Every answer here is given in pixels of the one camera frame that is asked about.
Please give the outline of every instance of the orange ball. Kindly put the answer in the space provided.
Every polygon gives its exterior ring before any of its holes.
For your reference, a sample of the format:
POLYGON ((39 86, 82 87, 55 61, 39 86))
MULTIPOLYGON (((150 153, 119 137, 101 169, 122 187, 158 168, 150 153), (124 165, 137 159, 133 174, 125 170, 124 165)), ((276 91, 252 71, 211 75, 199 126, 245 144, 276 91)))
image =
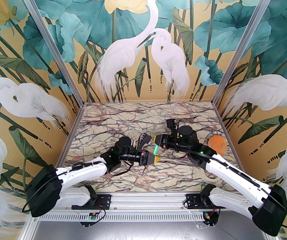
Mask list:
POLYGON ((226 139, 220 135, 212 136, 208 141, 208 145, 220 155, 226 152, 228 148, 226 139))

